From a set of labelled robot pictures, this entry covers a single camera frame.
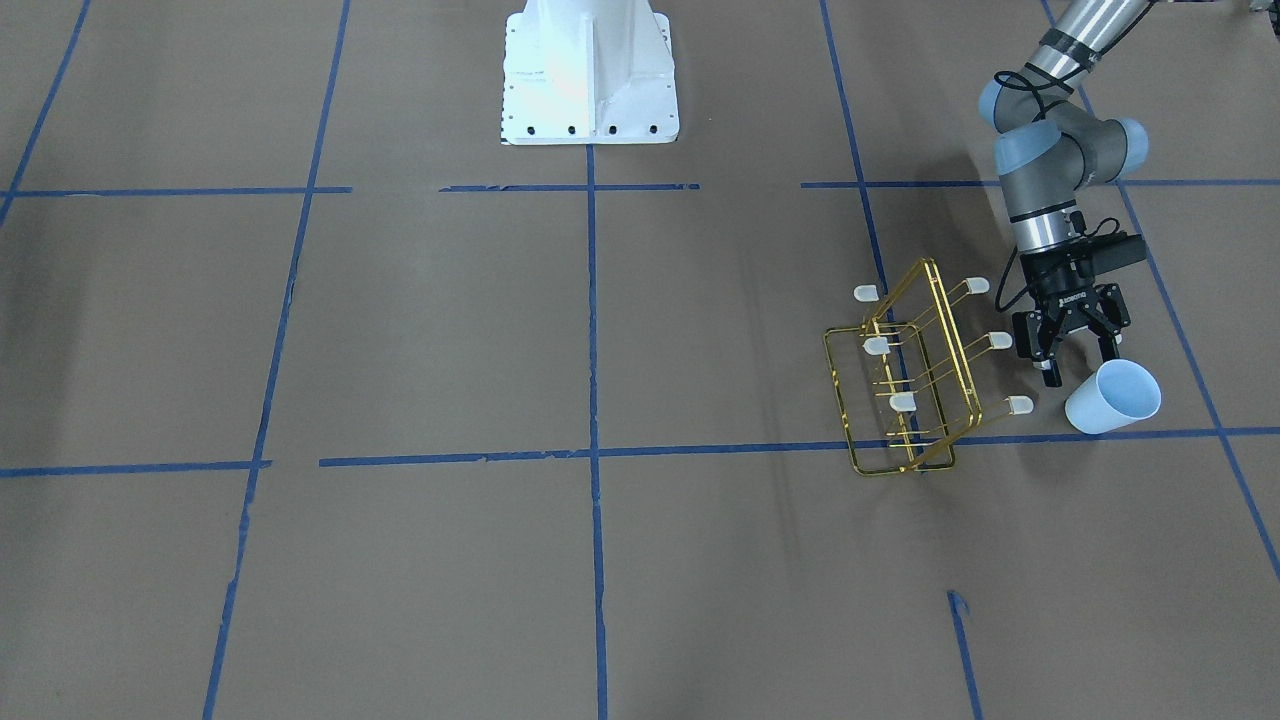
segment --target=blue painter's tape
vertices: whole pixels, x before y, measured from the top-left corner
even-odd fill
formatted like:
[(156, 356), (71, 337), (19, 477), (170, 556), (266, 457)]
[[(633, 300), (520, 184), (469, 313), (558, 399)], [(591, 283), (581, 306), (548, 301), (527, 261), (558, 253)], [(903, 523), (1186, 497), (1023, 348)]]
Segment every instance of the blue painter's tape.
[(54, 82), (49, 86), (49, 95), (45, 96), (45, 104), (40, 108), (40, 115), (36, 117), (36, 126), (31, 128), (31, 135), (27, 137), (27, 147), (22, 151), (22, 159), (18, 160), (18, 169), (13, 173), (13, 181), (9, 183), (9, 195), (5, 196), (4, 204), (0, 205), (0, 225), (4, 225), (5, 219), (9, 217), (9, 210), (13, 208), (13, 201), (18, 190), (22, 187), (22, 177), (27, 173), (27, 165), (31, 164), (31, 155), (36, 151), (36, 142), (40, 140), (40, 132), (45, 128), (45, 120), (49, 119), (49, 111), (54, 108), (54, 99), (58, 97), (58, 88), (63, 86), (63, 78), (67, 76), (67, 68), (72, 64), (72, 54), (76, 53), (76, 45), (79, 44), (79, 33), (84, 28), (84, 18), (88, 17), (90, 0), (84, 0), (81, 4), (79, 15), (76, 18), (76, 27), (72, 28), (72, 37), (67, 42), (67, 50), (63, 51), (63, 61), (58, 64), (58, 72), (54, 73)]
[[(867, 447), (883, 447), (879, 441), (869, 441)], [(771, 442), (741, 445), (658, 445), (643, 447), (607, 447), (600, 450), (602, 457), (645, 457), (663, 455), (739, 455), (755, 452), (805, 452), (820, 450), (845, 450), (844, 441), (831, 442)]]
[(965, 687), (969, 688), (969, 706), (973, 708), (973, 720), (982, 720), (982, 698), (978, 697), (978, 680), (973, 673), (973, 659), (969, 656), (969, 638), (964, 630), (964, 618), (970, 615), (969, 603), (955, 591), (947, 591), (947, 602), (951, 605), (951, 625), (956, 633), (956, 644), (960, 647), (960, 664), (964, 667)]
[(881, 288), (888, 292), (888, 277), (884, 274), (884, 259), (881, 255), (879, 234), (876, 232), (876, 217), (872, 215), (872, 199), (867, 192), (867, 174), (863, 172), (863, 156), (858, 150), (858, 133), (854, 132), (854, 115), (849, 109), (849, 94), (845, 91), (845, 73), (840, 68), (840, 54), (836, 51), (836, 33), (831, 28), (831, 10), (827, 0), (819, 0), (822, 27), (827, 33), (827, 53), (831, 55), (831, 70), (836, 76), (836, 92), (840, 95), (840, 111), (845, 118), (845, 135), (849, 137), (849, 155), (854, 161), (854, 176), (858, 178), (858, 192), (863, 201), (863, 219), (867, 222), (867, 236), (872, 242), (872, 259), (876, 260), (876, 277)]
[(349, 195), (351, 186), (306, 187), (138, 187), (109, 190), (19, 190), (14, 197), (200, 197), (218, 195)]
[(1229, 437), (1280, 436), (1280, 428), (1222, 428)]
[(323, 457), (321, 468), (374, 468), (379, 465), (453, 465), (460, 462), (513, 462), (522, 460), (570, 460), (588, 457), (588, 450), (521, 450), (515, 452), (444, 452), (438, 455), (376, 455)]
[(1057, 18), (1053, 17), (1053, 9), (1048, 6), (1048, 0), (1041, 0), (1041, 6), (1044, 8), (1044, 17), (1048, 18), (1048, 24), (1057, 26)]
[(868, 182), (867, 187), (872, 188), (1000, 187), (1000, 181), (882, 181), (882, 182)]
[(1275, 187), (1280, 178), (1181, 178), (1181, 179), (1129, 179), (1129, 187)]
[(1217, 437), (1213, 428), (1192, 428), (1184, 430), (1114, 430), (1098, 436), (1083, 433), (1050, 433), (1038, 436), (968, 436), (956, 445), (1038, 445), (1059, 442), (1112, 442), (1134, 439), (1179, 439), (1197, 437)]
[(701, 190), (691, 183), (632, 183), (632, 184), (451, 184), (440, 192), (664, 192)]
[[(1041, 5), (1044, 8), (1044, 14), (1048, 17), (1050, 23), (1055, 23), (1053, 10), (1050, 8), (1048, 0), (1041, 0)], [(1093, 111), (1093, 102), (1089, 100), (1089, 95), (1084, 91), (1084, 88), (1080, 88), (1080, 102), (1084, 105), (1085, 111), (1091, 115), (1096, 115)], [(1120, 191), (1120, 199), (1124, 201), (1125, 210), (1129, 213), (1129, 219), (1133, 222), (1134, 229), (1142, 234), (1142, 223), (1138, 220), (1138, 213), (1134, 210), (1133, 200), (1129, 197), (1129, 191), (1125, 186), (1126, 183), (1124, 181), (1115, 183), (1115, 187)], [(1169, 288), (1165, 286), (1164, 277), (1160, 273), (1160, 266), (1156, 264), (1156, 258), (1149, 250), (1147, 265), (1151, 268), (1151, 274), (1156, 281), (1156, 290), (1160, 291), (1160, 297), (1165, 304), (1165, 310), (1169, 313), (1169, 318), (1174, 323), (1174, 332), (1178, 336), (1178, 342), (1181, 345), (1183, 354), (1187, 356), (1187, 363), (1192, 368), (1192, 375), (1196, 378), (1196, 384), (1199, 388), (1201, 397), (1204, 400), (1204, 407), (1208, 410), (1210, 419), (1213, 421), (1213, 428), (1221, 441), (1222, 452), (1226, 455), (1228, 462), (1231, 466), (1231, 473), (1235, 475), (1236, 486), (1239, 487), (1244, 503), (1249, 510), (1249, 516), (1253, 520), (1253, 528), (1257, 530), (1258, 539), (1262, 542), (1267, 560), (1271, 562), (1271, 571), (1276, 579), (1280, 580), (1280, 555), (1277, 555), (1275, 543), (1271, 541), (1271, 533), (1267, 529), (1266, 523), (1262, 520), (1262, 514), (1258, 512), (1257, 503), (1253, 500), (1253, 491), (1249, 488), (1244, 471), (1236, 461), (1235, 450), (1231, 447), (1229, 433), (1222, 428), (1222, 420), (1217, 414), (1217, 406), (1213, 402), (1213, 397), (1208, 392), (1208, 386), (1204, 383), (1204, 375), (1201, 372), (1199, 363), (1196, 360), (1196, 354), (1192, 352), (1190, 341), (1188, 341), (1181, 320), (1178, 316), (1178, 311), (1174, 309), (1172, 299), (1169, 295)]]
[(298, 263), (302, 256), (302, 245), (306, 241), (307, 227), (311, 218), (311, 201), (315, 197), (316, 178), (320, 174), (320, 159), (324, 155), (325, 133), (329, 128), (329, 110), (333, 106), (333, 94), (338, 85), (338, 67), (342, 63), (342, 50), (347, 37), (347, 19), (351, 17), (351, 0), (343, 0), (342, 15), (338, 19), (338, 36), (334, 41), (333, 59), (329, 63), (329, 83), (325, 87), (324, 101), (320, 105), (320, 124), (316, 128), (315, 146), (311, 151), (311, 169), (307, 173), (307, 192), (302, 196), (302, 211), (298, 217), (298, 229), (293, 238), (293, 255), (289, 260), (289, 274), (284, 283), (284, 300), (280, 306), (280, 319), (275, 331), (275, 346), (271, 351), (271, 365), (266, 374), (266, 391), (262, 395), (262, 415), (259, 421), (257, 438), (253, 445), (255, 466), (248, 473), (244, 484), (244, 503), (241, 507), (239, 539), (236, 546), (236, 569), (232, 579), (227, 583), (227, 596), (223, 600), (223, 615), (218, 626), (218, 642), (214, 646), (214, 662), (209, 670), (209, 687), (205, 692), (204, 720), (212, 720), (214, 708), (218, 702), (218, 687), (221, 682), (223, 662), (227, 657), (227, 641), (230, 635), (232, 618), (236, 610), (236, 593), (239, 588), (241, 569), (244, 564), (244, 548), (248, 542), (250, 506), (257, 492), (260, 466), (256, 461), (262, 459), (266, 446), (266, 433), (271, 424), (271, 404), (275, 400), (276, 380), (280, 375), (280, 359), (284, 355), (284, 338), (289, 327), (289, 311), (292, 309), (293, 287), (298, 278)]
[[(270, 461), (260, 461), (256, 466), (270, 466)], [(248, 470), (255, 466), (252, 460), (228, 462), (146, 462), (137, 465), (73, 465), (46, 468), (0, 468), (0, 479), (6, 478), (65, 478), (91, 475), (159, 475), (166, 473), (204, 473), (225, 470)]]
[(596, 215), (595, 215), (595, 146), (586, 146), (586, 305), (588, 305), (588, 368), (589, 433), (591, 459), (591, 560), (595, 584), (595, 712), (598, 720), (609, 717), (609, 653), (604, 624), (604, 529), (600, 507), (600, 387), (599, 387), (599, 305), (596, 302)]
[(858, 181), (817, 181), (803, 182), (800, 187), (805, 190), (858, 190), (861, 183)]

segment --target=gold wire rack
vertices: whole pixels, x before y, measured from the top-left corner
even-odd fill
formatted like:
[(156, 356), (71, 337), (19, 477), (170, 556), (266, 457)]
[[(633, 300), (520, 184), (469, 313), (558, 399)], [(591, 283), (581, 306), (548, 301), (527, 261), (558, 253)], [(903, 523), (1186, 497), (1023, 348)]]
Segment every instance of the gold wire rack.
[[(836, 387), (836, 404), (849, 457), (861, 475), (888, 475), (909, 470), (946, 470), (955, 466), (955, 443), (983, 425), (984, 416), (970, 363), (993, 350), (1012, 346), (1009, 333), (991, 332), (965, 342), (955, 320), (955, 306), (965, 297), (983, 295), (991, 284), (986, 278), (965, 278), (947, 288), (938, 265), (923, 258), (911, 266), (882, 300), (876, 286), (860, 286), (854, 296), (876, 305), (861, 324), (831, 328), (823, 334), (827, 365)], [(908, 299), (923, 301), (923, 310), (904, 311)], [(910, 320), (897, 320), (896, 315)], [(849, 405), (836, 363), (835, 340), (855, 336), (864, 354), (863, 375), (876, 405), (869, 415), (881, 433), (878, 441), (858, 441), (850, 427)], [(919, 396), (927, 396), (924, 410)], [(1004, 400), (1004, 413), (986, 418), (987, 423), (1010, 415), (1025, 415), (1034, 409), (1027, 396)], [(859, 460), (859, 446), (887, 451), (887, 464)]]

